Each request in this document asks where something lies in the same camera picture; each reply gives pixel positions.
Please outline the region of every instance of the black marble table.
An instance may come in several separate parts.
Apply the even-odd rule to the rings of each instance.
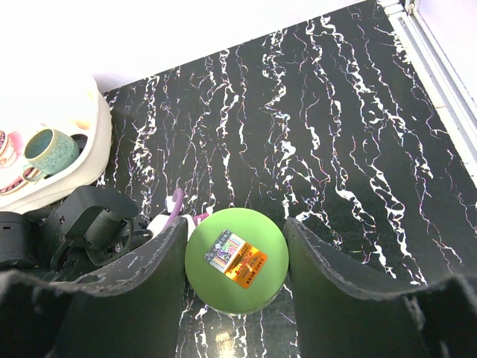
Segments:
[[[113,147],[98,185],[128,194],[145,218],[181,187],[187,213],[248,207],[280,227],[293,216],[414,285],[476,268],[476,188],[373,1],[105,96]],[[289,288],[260,313],[229,317],[187,286],[177,356],[298,357]]]

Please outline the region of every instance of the white tray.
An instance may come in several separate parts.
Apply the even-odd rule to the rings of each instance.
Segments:
[[[52,126],[70,136],[84,134],[88,137],[79,158],[61,173],[29,183],[10,194],[0,195],[0,211],[23,214],[39,209],[66,197],[78,186],[93,183],[106,169],[112,136],[110,109],[92,78],[87,78],[82,84],[87,86],[83,90],[91,97],[94,106],[89,129],[82,130],[72,122],[65,126]]]

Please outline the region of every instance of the orange sticker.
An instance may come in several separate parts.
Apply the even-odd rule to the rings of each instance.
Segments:
[[[244,289],[248,289],[266,261],[267,255],[246,242],[224,274]]]

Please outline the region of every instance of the mug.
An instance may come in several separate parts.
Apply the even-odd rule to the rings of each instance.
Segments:
[[[70,136],[56,129],[46,128],[28,140],[23,155],[29,165],[23,168],[22,178],[34,182],[68,168],[79,157],[80,149]],[[26,177],[25,172],[32,167],[39,169],[39,174],[32,178]]]
[[[15,159],[13,140],[4,131],[0,131],[0,168],[11,166]]]

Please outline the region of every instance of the green round object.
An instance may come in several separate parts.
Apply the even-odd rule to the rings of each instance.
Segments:
[[[245,289],[205,261],[204,256],[224,230],[230,230],[267,255],[267,261]],[[201,222],[186,248],[186,274],[199,298],[224,313],[250,314],[269,304],[288,271],[288,247],[280,229],[259,212],[231,208]]]

